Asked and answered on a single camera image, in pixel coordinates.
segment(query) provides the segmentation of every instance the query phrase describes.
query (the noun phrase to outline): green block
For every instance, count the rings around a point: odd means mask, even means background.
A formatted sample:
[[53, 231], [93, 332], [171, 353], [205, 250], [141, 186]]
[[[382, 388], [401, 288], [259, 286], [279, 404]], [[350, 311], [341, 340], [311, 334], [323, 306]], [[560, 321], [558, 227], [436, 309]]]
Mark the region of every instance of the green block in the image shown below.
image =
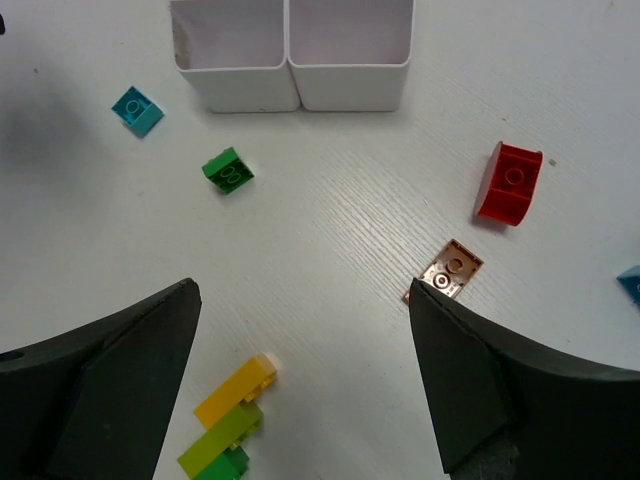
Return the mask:
[[256, 404], [239, 403], [220, 419], [200, 440], [178, 458], [178, 463], [194, 479], [227, 448], [235, 450], [262, 421]]
[[251, 170], [242, 162], [233, 147], [202, 167], [204, 176], [215, 183], [225, 195], [253, 178]]
[[240, 480], [249, 468], [249, 456], [242, 447], [227, 449], [209, 464], [195, 480]]

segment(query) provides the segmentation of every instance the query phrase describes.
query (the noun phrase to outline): yellow block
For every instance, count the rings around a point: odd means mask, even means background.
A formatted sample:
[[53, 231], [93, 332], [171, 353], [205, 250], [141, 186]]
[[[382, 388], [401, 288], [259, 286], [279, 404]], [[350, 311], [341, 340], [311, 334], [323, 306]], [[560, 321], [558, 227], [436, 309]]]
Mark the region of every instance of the yellow block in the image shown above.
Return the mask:
[[263, 353], [256, 355], [196, 408], [196, 417], [209, 430], [238, 403], [252, 401], [275, 379], [276, 367]]

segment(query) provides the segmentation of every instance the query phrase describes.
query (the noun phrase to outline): white plastic box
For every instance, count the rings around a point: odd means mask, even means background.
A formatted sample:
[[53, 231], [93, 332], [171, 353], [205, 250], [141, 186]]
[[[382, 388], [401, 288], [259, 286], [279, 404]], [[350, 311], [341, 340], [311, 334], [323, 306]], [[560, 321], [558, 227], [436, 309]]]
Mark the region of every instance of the white plastic box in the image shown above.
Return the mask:
[[288, 0], [170, 2], [178, 71], [214, 112], [300, 106], [288, 59]]
[[398, 109], [414, 9], [414, 0], [290, 0], [289, 61], [304, 107]]

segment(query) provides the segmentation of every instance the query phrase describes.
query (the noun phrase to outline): red toy brick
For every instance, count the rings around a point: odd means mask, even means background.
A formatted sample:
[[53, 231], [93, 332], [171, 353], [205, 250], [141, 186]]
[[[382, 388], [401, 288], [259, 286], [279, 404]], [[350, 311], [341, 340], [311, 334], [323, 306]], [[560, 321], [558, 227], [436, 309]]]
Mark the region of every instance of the red toy brick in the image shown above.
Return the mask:
[[498, 142], [478, 192], [476, 215], [514, 227], [520, 224], [531, 205], [541, 167], [542, 152]]

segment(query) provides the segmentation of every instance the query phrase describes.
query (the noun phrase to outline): lego brick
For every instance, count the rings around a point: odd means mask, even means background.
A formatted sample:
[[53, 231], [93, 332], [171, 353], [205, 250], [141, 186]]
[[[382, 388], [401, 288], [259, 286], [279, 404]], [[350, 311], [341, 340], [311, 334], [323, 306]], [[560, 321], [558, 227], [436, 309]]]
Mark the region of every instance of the lego brick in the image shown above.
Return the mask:
[[135, 87], [129, 88], [111, 110], [140, 138], [147, 135], [164, 116], [162, 110]]
[[249, 456], [242, 447], [230, 448], [211, 462], [195, 480], [240, 480], [249, 468]]
[[542, 162], [542, 152], [498, 142], [480, 185], [475, 214], [519, 225], [533, 200]]
[[256, 404], [236, 405], [178, 458], [178, 463], [189, 478], [196, 478], [222, 452], [238, 448], [261, 421], [262, 412]]
[[236, 373], [196, 408], [196, 417], [207, 430], [238, 403], [250, 402], [276, 379], [276, 367], [266, 355], [249, 359]]
[[620, 274], [618, 281], [633, 298], [633, 301], [640, 305], [640, 265]]
[[203, 165], [202, 172], [225, 195], [247, 183], [254, 176], [233, 147], [227, 148], [220, 155], [209, 160], [206, 165]]
[[[451, 240], [419, 279], [455, 298], [483, 264], [460, 242]], [[402, 299], [409, 305], [409, 291]]]

